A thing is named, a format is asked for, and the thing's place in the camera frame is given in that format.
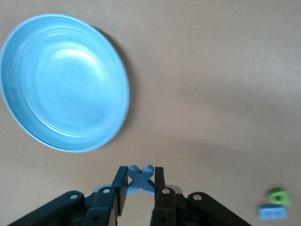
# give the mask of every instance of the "blue rectangular block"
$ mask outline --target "blue rectangular block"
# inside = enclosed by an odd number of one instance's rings
[[[259,205],[258,216],[261,220],[286,219],[288,218],[288,211],[281,205]]]

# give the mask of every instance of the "blue cross-shaped toy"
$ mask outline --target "blue cross-shaped toy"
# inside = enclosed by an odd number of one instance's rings
[[[128,185],[127,193],[136,194],[142,188],[147,194],[154,194],[155,184],[150,179],[153,174],[154,167],[152,165],[147,165],[142,170],[131,165],[127,170],[127,175],[132,179],[132,182]]]

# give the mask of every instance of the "blue toy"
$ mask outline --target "blue toy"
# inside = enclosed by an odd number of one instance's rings
[[[133,180],[127,188],[128,194],[136,194],[142,188],[147,194],[154,194],[154,182],[150,180],[154,174],[154,167],[147,165],[140,170],[137,166],[131,165],[127,170],[128,176]]]
[[[288,218],[288,211],[281,205],[259,205],[258,216],[261,220],[286,219]]]

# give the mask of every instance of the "green block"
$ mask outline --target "green block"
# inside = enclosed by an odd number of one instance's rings
[[[284,207],[292,206],[292,201],[288,192],[281,187],[269,190],[268,199],[271,204],[282,205]]]

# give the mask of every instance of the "black mechanical arm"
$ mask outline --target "black mechanical arm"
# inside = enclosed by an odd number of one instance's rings
[[[110,186],[88,196],[67,192],[8,226],[116,226],[127,196],[127,166],[121,166]],[[251,226],[209,195],[185,198],[165,185],[164,170],[155,168],[155,207],[150,226]]]

